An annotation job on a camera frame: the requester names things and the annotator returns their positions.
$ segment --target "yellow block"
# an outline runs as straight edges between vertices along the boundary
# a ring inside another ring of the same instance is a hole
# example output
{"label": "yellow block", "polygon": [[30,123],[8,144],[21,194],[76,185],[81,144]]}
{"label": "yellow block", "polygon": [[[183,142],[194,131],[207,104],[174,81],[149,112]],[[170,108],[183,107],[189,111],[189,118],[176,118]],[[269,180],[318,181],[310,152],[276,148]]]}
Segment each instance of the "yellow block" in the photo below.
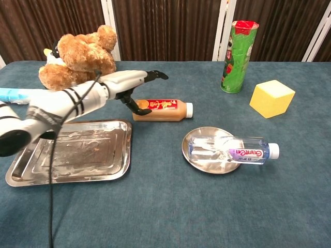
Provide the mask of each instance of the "yellow block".
{"label": "yellow block", "polygon": [[270,118],[286,112],[295,91],[277,80],[256,85],[249,105],[264,118]]}

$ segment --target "robotic hand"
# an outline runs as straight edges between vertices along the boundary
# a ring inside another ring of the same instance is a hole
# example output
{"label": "robotic hand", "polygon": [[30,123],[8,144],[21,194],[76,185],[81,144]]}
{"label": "robotic hand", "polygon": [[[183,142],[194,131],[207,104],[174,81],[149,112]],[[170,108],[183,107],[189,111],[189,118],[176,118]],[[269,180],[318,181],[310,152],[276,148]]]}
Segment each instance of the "robotic hand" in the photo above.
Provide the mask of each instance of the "robotic hand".
{"label": "robotic hand", "polygon": [[[131,98],[133,90],[157,78],[168,79],[160,71],[118,71],[100,77],[83,101],[65,122],[86,115],[105,106],[107,100],[119,99],[137,115],[152,110],[140,109]],[[55,138],[62,127],[63,118],[78,102],[94,81],[56,92],[49,92],[30,101],[25,120],[6,104],[0,102],[0,157],[14,155],[38,138]]]}

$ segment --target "white bottle cap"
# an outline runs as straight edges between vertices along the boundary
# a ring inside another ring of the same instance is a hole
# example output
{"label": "white bottle cap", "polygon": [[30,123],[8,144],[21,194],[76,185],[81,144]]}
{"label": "white bottle cap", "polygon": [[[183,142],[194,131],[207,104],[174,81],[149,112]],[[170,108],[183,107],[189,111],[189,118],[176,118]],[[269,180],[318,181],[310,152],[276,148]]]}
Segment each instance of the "white bottle cap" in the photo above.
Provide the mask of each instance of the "white bottle cap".
{"label": "white bottle cap", "polygon": [[268,143],[269,145],[269,158],[278,159],[279,157],[279,146],[276,143]]}
{"label": "white bottle cap", "polygon": [[192,118],[193,116],[193,103],[186,103],[186,118]]}

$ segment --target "red lid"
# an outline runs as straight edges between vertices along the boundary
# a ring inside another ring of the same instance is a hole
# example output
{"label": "red lid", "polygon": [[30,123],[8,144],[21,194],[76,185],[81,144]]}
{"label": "red lid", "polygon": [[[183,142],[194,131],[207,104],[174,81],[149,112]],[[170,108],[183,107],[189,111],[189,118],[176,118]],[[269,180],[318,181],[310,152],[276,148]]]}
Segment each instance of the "red lid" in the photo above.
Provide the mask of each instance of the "red lid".
{"label": "red lid", "polygon": [[234,25],[236,35],[249,35],[252,29],[259,27],[258,23],[254,21],[235,21],[232,25]]}

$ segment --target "green can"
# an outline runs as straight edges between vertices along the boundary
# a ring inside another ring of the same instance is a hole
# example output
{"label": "green can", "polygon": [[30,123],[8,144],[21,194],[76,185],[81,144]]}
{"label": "green can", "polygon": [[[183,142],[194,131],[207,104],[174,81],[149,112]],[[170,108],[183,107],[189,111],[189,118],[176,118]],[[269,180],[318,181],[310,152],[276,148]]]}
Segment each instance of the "green can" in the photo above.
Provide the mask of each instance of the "green can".
{"label": "green can", "polygon": [[258,23],[253,21],[232,23],[221,79],[221,89],[225,92],[241,91],[258,28]]}

